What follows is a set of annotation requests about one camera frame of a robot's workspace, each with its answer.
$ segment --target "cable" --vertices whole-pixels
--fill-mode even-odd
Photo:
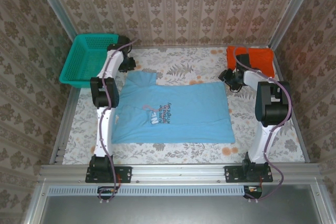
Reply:
[[[104,89],[105,89],[105,93],[106,93],[106,96],[107,96],[107,100],[108,100],[108,102],[109,102],[109,106],[108,106],[107,108],[105,108],[105,109],[103,110],[103,112],[101,113],[101,117],[100,117],[100,120],[99,120],[99,140],[100,140],[101,147],[103,148],[104,152],[106,153],[106,155],[107,155],[107,157],[108,157],[108,159],[109,159],[109,161],[110,161],[110,163],[111,163],[111,170],[112,170],[112,174],[113,174],[113,183],[114,183],[114,187],[113,187],[112,195],[111,195],[111,197],[110,197],[109,199],[106,199],[106,200],[102,199],[102,198],[101,198],[101,192],[99,193],[99,196],[98,196],[98,197],[99,197],[99,199],[100,199],[100,202],[103,202],[103,201],[109,202],[110,199],[114,198],[114,196],[115,196],[115,194],[116,194],[116,188],[117,188],[117,182],[116,182],[116,180],[115,180],[115,177],[116,177],[116,175],[115,175],[115,171],[116,171],[116,170],[114,169],[113,159],[111,158],[109,152],[107,151],[107,149],[106,149],[106,147],[105,147],[105,145],[104,145],[104,143],[103,143],[103,138],[102,138],[102,128],[101,128],[101,127],[102,127],[102,120],[103,120],[103,117],[104,117],[104,115],[105,115],[105,112],[106,112],[107,110],[109,110],[109,109],[112,108],[111,97],[110,97],[110,94],[109,94],[109,92],[108,92],[108,90],[107,90],[107,87],[106,87],[106,83],[105,83],[105,79],[104,79],[104,78],[105,78],[105,75],[106,75],[106,72],[107,72],[107,68],[108,68],[108,66],[109,66],[109,64],[110,64],[111,59],[113,58],[113,56],[114,56],[117,52],[119,52],[121,49],[123,49],[123,48],[125,48],[125,47],[127,47],[127,46],[131,46],[131,45],[134,44],[137,40],[138,40],[138,39],[135,38],[132,42],[130,42],[130,43],[128,43],[128,44],[125,44],[125,45],[119,47],[117,50],[115,50],[115,51],[112,53],[112,55],[110,56],[110,58],[109,58],[109,60],[108,60],[108,62],[107,62],[107,64],[106,64],[106,66],[105,66],[104,73],[103,73],[103,76],[102,76],[102,78],[101,78],[101,79],[102,79],[102,84],[103,84],[103,87],[104,87]]]
[[[283,125],[288,121],[288,119],[290,118],[290,115],[291,115],[291,112],[292,112],[292,102],[291,102],[291,98],[290,98],[290,95],[289,95],[288,91],[285,89],[285,87],[284,87],[283,85],[281,85],[281,83],[279,83],[277,80],[275,80],[275,79],[273,79],[273,78],[271,78],[271,77],[266,76],[266,75],[263,74],[260,70],[255,70],[255,69],[253,69],[253,68],[250,68],[250,67],[248,67],[248,66],[242,64],[240,61],[238,61],[238,59],[237,59],[237,57],[236,57],[236,50],[237,50],[237,48],[238,48],[238,47],[236,46],[235,49],[234,49],[234,51],[233,51],[233,56],[235,57],[236,62],[237,62],[239,65],[241,65],[242,67],[244,67],[244,68],[246,68],[246,69],[248,69],[248,70],[250,70],[250,71],[252,71],[252,72],[254,72],[254,73],[257,73],[257,74],[260,75],[261,77],[263,77],[263,78],[265,78],[265,79],[267,79],[267,80],[269,80],[269,81],[271,81],[271,82],[274,82],[276,85],[278,85],[279,88],[282,89],[282,91],[284,92],[284,94],[286,95],[287,100],[288,100],[288,112],[287,112],[287,115],[286,115],[285,119],[284,119],[282,122],[280,122],[278,125],[274,126],[274,127],[270,130],[270,134],[269,134],[269,136],[268,136],[268,138],[267,138],[266,145],[265,145],[265,148],[264,148],[264,158],[265,158],[266,162],[267,162],[271,167],[273,167],[273,168],[274,168],[274,169],[281,175],[281,180],[280,180],[279,184],[276,186],[276,188],[275,188],[273,191],[271,191],[269,194],[267,194],[267,195],[265,195],[265,196],[263,196],[263,197],[261,197],[261,198],[259,198],[259,199],[255,199],[253,196],[251,196],[251,195],[247,195],[247,196],[251,197],[252,199],[255,199],[256,202],[257,202],[258,200],[263,200],[263,199],[266,199],[266,198],[268,198],[269,196],[271,196],[273,193],[275,193],[275,192],[281,187],[282,183],[284,182],[284,181],[283,181],[283,173],[280,171],[280,169],[279,169],[278,167],[276,167],[274,164],[272,164],[271,161],[269,161],[269,159],[268,159],[267,156],[266,156],[266,152],[267,152],[268,145],[269,145],[269,143],[270,143],[270,141],[271,141],[273,132],[274,132],[278,127],[283,126]]]

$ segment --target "blue t-shirt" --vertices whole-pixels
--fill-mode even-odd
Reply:
[[[156,73],[128,74],[116,108],[112,142],[234,143],[222,82],[156,85]]]

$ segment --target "patterned wall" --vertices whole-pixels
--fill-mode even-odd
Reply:
[[[268,44],[290,0],[60,1],[79,34],[134,29],[156,46]]]
[[[0,0],[0,223],[18,223],[49,158],[69,87],[71,41],[47,0]]]
[[[336,203],[336,0],[304,0],[276,55],[311,161],[321,163]]]

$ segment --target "floral tablecloth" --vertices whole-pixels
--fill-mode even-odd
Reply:
[[[131,57],[136,69],[157,72],[159,85],[190,85],[219,81],[226,69],[226,48],[133,49]],[[127,77],[118,73],[119,92]],[[255,137],[254,116],[256,92],[243,87],[239,93],[226,89],[234,144],[114,144],[113,159],[117,164],[195,164],[241,162]],[[97,135],[96,108],[90,89],[81,89],[72,122],[63,164],[88,164],[94,152]],[[277,134],[270,149],[274,162],[304,162],[292,121]]]

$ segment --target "green basket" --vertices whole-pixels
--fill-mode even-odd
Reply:
[[[91,77],[96,77],[107,57],[107,47],[118,42],[117,34],[77,35],[59,77],[61,83],[75,88],[89,88]]]

